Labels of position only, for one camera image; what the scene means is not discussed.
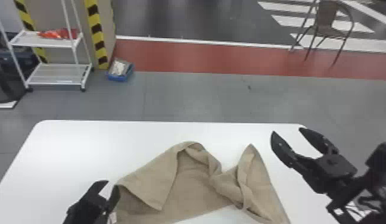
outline gray floor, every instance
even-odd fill
[[[386,81],[102,71],[88,91],[36,89],[0,111],[0,180],[33,125],[46,119],[301,123],[334,142],[360,172],[386,141]]]

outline red floor stripe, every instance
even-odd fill
[[[137,71],[262,74],[386,80],[386,54],[317,50],[306,51],[117,40],[114,57],[135,63]]]

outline red object on shelf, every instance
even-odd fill
[[[72,39],[77,38],[78,32],[79,32],[78,29],[71,29]],[[41,36],[42,38],[49,38],[49,39],[69,39],[68,29],[66,28],[41,31],[38,33],[38,35]]]

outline towel fold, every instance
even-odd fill
[[[232,203],[264,224],[289,223],[264,162],[249,145],[236,167],[222,173],[201,144],[183,142],[117,182],[120,224],[175,223]]]

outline white table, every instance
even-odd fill
[[[293,224],[337,223],[327,213],[330,199],[315,194],[301,176],[285,167],[270,148],[277,131],[296,152],[319,153],[295,124],[82,122],[38,123],[0,183],[0,224],[61,224],[68,206],[100,179],[113,184],[174,144],[197,141],[227,170],[253,143],[266,164]],[[255,223],[234,206],[182,223]]]

